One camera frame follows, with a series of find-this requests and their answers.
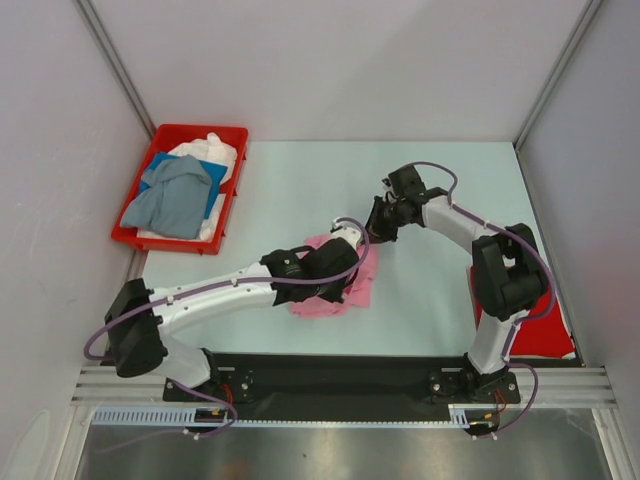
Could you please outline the pink t shirt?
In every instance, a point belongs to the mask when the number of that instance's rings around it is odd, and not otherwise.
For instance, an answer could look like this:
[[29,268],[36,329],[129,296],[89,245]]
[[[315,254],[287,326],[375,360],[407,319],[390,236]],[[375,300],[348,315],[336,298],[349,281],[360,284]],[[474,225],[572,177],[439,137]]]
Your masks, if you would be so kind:
[[375,246],[370,246],[354,282],[344,290],[342,303],[312,297],[303,302],[291,303],[289,312],[300,318],[312,319],[342,315],[352,307],[369,308],[378,266],[378,252]]

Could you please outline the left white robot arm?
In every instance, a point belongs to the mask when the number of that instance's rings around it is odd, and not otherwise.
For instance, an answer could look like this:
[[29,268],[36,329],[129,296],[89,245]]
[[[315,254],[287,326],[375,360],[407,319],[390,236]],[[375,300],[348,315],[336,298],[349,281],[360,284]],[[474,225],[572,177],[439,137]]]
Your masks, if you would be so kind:
[[143,279],[129,281],[105,319],[116,373],[121,378],[159,374],[199,399],[210,399],[221,387],[214,355],[182,343],[177,333],[241,310],[311,298],[340,302],[369,251],[366,233],[339,226],[317,248],[275,250],[209,281],[156,289]]

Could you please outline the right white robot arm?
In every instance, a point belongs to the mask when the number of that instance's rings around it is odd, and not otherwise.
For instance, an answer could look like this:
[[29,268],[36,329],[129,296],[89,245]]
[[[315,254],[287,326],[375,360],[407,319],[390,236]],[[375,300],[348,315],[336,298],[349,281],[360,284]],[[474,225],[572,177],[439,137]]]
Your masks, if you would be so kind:
[[450,384],[433,380],[431,391],[435,397],[484,401],[505,380],[517,330],[549,290],[548,268],[529,226],[502,227],[481,218],[454,200],[458,179],[450,169],[440,168],[452,178],[447,190],[427,188],[417,165],[405,165],[382,180],[385,194],[374,198],[366,229],[380,244],[396,241],[400,228],[418,225],[471,255],[471,286],[481,319],[458,375]]

